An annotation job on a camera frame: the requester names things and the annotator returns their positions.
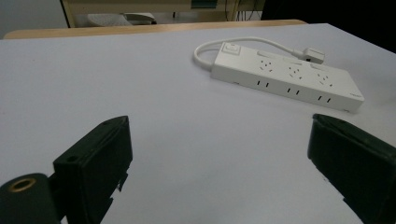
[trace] floor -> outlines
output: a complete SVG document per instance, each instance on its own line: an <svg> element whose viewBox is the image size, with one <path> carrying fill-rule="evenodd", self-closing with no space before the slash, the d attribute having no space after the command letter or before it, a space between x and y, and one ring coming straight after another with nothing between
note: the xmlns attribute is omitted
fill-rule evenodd
<svg viewBox="0 0 396 224"><path fill-rule="evenodd" d="M239 12L239 16L237 17L239 21L259 21L261 18L260 11L247 11L247 12ZM191 22L199 22L199 21L226 21L225 14L216 15L215 19L207 18L203 14L199 14L198 12L176 12L176 13L151 13L151 15L155 18L157 24L171 24L171 23L191 23ZM131 21L134 25L137 24L145 24L145 23L136 23ZM97 23L92 23L88 20L88 15L77 15L76 16L76 25L77 27L93 27L99 26Z"/></svg>

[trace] plug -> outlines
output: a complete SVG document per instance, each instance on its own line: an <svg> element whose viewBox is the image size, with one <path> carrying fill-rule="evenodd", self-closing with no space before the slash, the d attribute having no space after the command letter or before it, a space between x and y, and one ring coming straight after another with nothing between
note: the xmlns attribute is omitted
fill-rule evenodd
<svg viewBox="0 0 396 224"><path fill-rule="evenodd" d="M301 57L302 60L311 63L323 63L324 52L318 49L305 49Z"/></svg>

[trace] wooden table edge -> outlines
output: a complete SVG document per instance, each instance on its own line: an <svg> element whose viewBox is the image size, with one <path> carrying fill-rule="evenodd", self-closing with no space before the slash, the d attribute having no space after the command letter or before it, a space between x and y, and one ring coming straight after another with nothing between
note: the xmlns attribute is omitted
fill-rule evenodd
<svg viewBox="0 0 396 224"><path fill-rule="evenodd" d="M63 29L39 29L17 30L7 33L4 39L27 39L27 38L51 38L89 35L129 35L144 33L159 33L201 29L238 28L238 27L262 27L306 24L300 20L274 20L274 21L219 21L219 22L196 22L196 23L172 23L140 26L112 26L112 27L88 27L88 28L63 28Z"/></svg>

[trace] power strip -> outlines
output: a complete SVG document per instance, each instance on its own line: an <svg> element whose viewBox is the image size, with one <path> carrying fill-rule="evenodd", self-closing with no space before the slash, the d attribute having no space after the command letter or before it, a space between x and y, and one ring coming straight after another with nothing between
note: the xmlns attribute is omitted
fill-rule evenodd
<svg viewBox="0 0 396 224"><path fill-rule="evenodd" d="M364 98L345 70L224 42L211 77L355 113Z"/></svg>

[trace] wall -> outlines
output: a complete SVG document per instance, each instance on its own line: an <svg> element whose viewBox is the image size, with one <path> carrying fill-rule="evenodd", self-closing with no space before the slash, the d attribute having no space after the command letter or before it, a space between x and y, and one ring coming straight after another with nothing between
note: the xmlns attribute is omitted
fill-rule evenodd
<svg viewBox="0 0 396 224"><path fill-rule="evenodd" d="M60 0L0 0L0 38L14 30L66 27Z"/></svg>

